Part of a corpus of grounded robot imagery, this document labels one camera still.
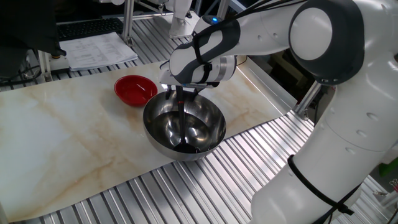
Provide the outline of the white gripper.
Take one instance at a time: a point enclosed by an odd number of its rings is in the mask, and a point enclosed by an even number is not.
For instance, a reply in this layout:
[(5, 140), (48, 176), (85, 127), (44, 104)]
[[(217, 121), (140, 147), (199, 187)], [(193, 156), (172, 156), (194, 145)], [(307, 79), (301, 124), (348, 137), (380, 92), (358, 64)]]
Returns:
[(161, 84), (167, 85), (167, 90), (165, 92), (165, 99), (168, 100), (172, 93), (172, 86), (180, 86), (184, 88), (193, 88), (194, 91), (190, 96), (190, 101), (194, 101), (195, 98), (198, 96), (199, 92), (204, 90), (205, 88), (216, 88), (220, 85), (219, 82), (210, 82), (210, 83), (189, 83), (189, 84), (181, 84), (179, 83), (174, 76), (171, 74), (169, 69), (169, 61), (162, 63), (159, 66), (160, 73), (159, 73), (159, 81)]

